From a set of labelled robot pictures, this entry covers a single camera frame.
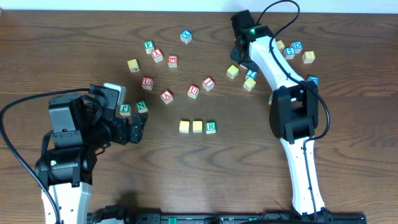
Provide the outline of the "yellow C block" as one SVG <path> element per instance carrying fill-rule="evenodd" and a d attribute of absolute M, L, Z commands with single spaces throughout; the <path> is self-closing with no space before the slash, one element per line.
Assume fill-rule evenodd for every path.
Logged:
<path fill-rule="evenodd" d="M 181 133 L 189 133 L 189 130 L 190 130 L 190 122 L 189 121 L 180 121 L 179 131 Z"/>

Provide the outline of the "green R block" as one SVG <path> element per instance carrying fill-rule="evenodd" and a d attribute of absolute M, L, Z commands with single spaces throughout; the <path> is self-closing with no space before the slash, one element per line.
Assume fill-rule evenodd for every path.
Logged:
<path fill-rule="evenodd" d="M 216 133 L 216 122 L 215 121 L 206 122 L 206 133 L 207 134 Z"/>

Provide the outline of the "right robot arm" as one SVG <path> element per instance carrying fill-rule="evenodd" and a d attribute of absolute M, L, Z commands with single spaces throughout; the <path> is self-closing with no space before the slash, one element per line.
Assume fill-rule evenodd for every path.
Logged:
<path fill-rule="evenodd" d="M 260 70 L 272 89 L 269 122 L 287 155 L 292 206 L 300 216 L 317 215 L 325 206 L 313 155 L 318 86 L 292 69 L 270 28 L 257 25 L 248 10 L 234 14 L 231 24 L 236 38 L 231 58 L 250 70 Z"/>

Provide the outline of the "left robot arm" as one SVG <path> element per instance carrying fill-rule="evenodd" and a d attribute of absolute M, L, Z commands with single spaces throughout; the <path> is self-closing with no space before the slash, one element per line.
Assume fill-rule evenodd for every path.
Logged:
<path fill-rule="evenodd" d="M 86 223 L 97 156 L 111 143 L 138 143 L 147 113 L 115 116 L 117 94 L 66 94 L 49 101 L 46 134 L 35 173 L 44 184 L 46 223 Z"/>

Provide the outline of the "yellow O block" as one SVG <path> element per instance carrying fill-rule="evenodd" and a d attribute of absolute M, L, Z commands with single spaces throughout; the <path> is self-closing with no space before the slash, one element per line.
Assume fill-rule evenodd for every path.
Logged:
<path fill-rule="evenodd" d="M 201 133 L 203 131 L 203 121 L 193 121 L 192 129 L 194 133 Z"/>

